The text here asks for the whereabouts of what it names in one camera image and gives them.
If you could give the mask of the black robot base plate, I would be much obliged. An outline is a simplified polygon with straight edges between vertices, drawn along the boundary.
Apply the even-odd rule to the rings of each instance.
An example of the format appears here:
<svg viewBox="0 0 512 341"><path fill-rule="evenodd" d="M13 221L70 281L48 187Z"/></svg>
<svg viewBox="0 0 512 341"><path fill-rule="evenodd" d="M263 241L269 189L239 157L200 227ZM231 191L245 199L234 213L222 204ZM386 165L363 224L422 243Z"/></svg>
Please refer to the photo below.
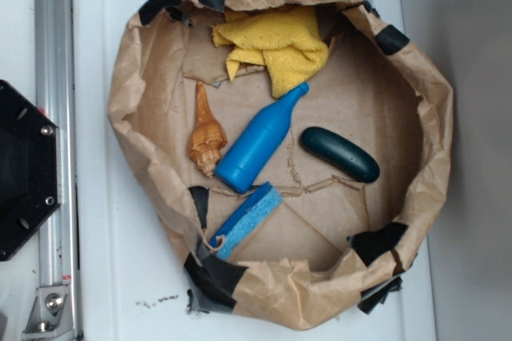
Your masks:
<svg viewBox="0 0 512 341"><path fill-rule="evenodd" d="M1 260L13 256L60 206L58 127L1 81Z"/></svg>

